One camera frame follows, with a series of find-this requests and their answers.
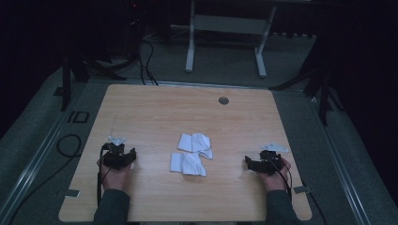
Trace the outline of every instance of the crumpled white cloth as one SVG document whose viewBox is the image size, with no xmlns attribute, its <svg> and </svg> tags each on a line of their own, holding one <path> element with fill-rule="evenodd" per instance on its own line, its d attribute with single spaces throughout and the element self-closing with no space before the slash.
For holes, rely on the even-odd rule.
<svg viewBox="0 0 398 225">
<path fill-rule="evenodd" d="M 126 141 L 126 138 L 114 138 L 112 136 L 108 136 L 108 140 L 111 141 L 114 145 L 119 146 Z"/>
<path fill-rule="evenodd" d="M 179 150 L 196 153 L 207 159 L 213 159 L 213 151 L 210 148 L 210 139 L 202 133 L 194 133 L 192 135 L 183 133 L 179 140 Z"/>
<path fill-rule="evenodd" d="M 206 176 L 206 170 L 198 153 L 172 153 L 170 171 L 186 175 Z"/>
<path fill-rule="evenodd" d="M 274 152 L 289 152 L 289 149 L 287 149 L 285 146 L 275 142 L 271 142 L 270 144 L 267 145 L 261 145 L 260 148 L 263 150 L 274 151 Z"/>
<path fill-rule="evenodd" d="M 205 167 L 202 165 L 199 156 L 213 159 L 209 137 L 202 133 L 194 133 L 192 135 L 183 133 L 177 149 L 186 151 L 187 153 L 172 153 L 171 172 L 206 176 Z"/>
</svg>

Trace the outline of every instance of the sleeve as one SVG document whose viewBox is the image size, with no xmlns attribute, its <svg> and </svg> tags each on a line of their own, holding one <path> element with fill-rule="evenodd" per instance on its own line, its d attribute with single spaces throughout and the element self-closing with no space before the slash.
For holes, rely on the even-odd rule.
<svg viewBox="0 0 398 225">
<path fill-rule="evenodd" d="M 92 224 L 126 224 L 129 208 L 130 196 L 128 194 L 116 189 L 105 190 Z"/>
<path fill-rule="evenodd" d="M 267 194 L 267 225 L 303 225 L 298 219 L 289 196 L 284 190 L 273 190 Z"/>
</svg>

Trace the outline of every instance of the table top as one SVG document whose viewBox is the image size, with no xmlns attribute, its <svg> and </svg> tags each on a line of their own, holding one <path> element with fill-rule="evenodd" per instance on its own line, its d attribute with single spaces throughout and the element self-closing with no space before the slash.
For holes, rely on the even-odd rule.
<svg viewBox="0 0 398 225">
<path fill-rule="evenodd" d="M 223 105 L 220 97 L 229 99 Z M 201 157 L 207 176 L 170 172 L 182 133 L 210 138 L 213 159 Z M 290 150 L 273 95 L 268 90 L 220 87 L 110 85 L 59 213 L 63 221 L 91 221 L 97 209 L 96 164 L 108 136 L 135 147 L 129 221 L 264 221 L 265 190 L 244 157 L 259 160 L 260 145 Z M 301 186 L 292 151 L 293 187 Z M 312 212 L 305 193 L 293 192 L 302 220 Z"/>
</svg>

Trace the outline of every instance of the hand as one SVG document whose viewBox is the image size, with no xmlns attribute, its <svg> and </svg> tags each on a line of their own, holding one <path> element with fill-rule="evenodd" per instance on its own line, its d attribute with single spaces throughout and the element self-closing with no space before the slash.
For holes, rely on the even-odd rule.
<svg viewBox="0 0 398 225">
<path fill-rule="evenodd" d="M 129 189 L 130 168 L 131 168 L 131 164 L 118 171 L 118 170 L 110 169 L 109 167 L 106 167 L 102 164 L 101 165 L 101 177 L 102 177 L 103 189 L 104 190 L 118 189 L 118 190 L 122 190 L 122 191 L 126 192 Z"/>
<path fill-rule="evenodd" d="M 282 163 L 283 163 L 283 168 L 280 170 L 281 174 L 283 175 L 284 179 L 287 181 L 287 171 L 290 170 L 290 163 L 282 158 Z M 272 190 L 286 190 L 287 186 L 284 183 L 284 180 L 281 178 L 281 176 L 276 172 L 273 175 L 269 175 L 267 173 L 257 173 L 258 176 L 263 180 L 264 186 L 266 187 L 266 191 L 270 192 Z"/>
</svg>

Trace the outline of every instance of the black equipment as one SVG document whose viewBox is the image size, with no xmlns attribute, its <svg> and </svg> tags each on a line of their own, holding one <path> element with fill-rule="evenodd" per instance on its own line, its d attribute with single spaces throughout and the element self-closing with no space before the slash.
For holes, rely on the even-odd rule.
<svg viewBox="0 0 398 225">
<path fill-rule="evenodd" d="M 135 148 L 132 148 L 129 153 L 124 154 L 125 144 L 115 145 L 114 143 L 106 143 L 102 146 L 103 150 L 108 150 L 103 155 L 103 165 L 114 170 L 120 170 L 130 165 L 136 158 L 137 153 Z"/>
<path fill-rule="evenodd" d="M 102 198 L 101 184 L 105 176 L 110 170 L 120 170 L 130 165 L 136 158 L 137 153 L 135 148 L 132 148 L 129 153 L 124 154 L 125 144 L 115 145 L 112 142 L 105 143 L 99 153 L 99 173 L 97 175 L 97 204 L 100 205 Z M 109 168 L 109 171 L 102 177 L 101 164 Z"/>
<path fill-rule="evenodd" d="M 276 152 L 264 150 L 260 153 L 260 158 L 261 161 L 253 161 L 251 158 L 245 156 L 248 169 L 254 172 L 273 175 L 283 167 L 281 154 L 277 155 Z"/>
</svg>

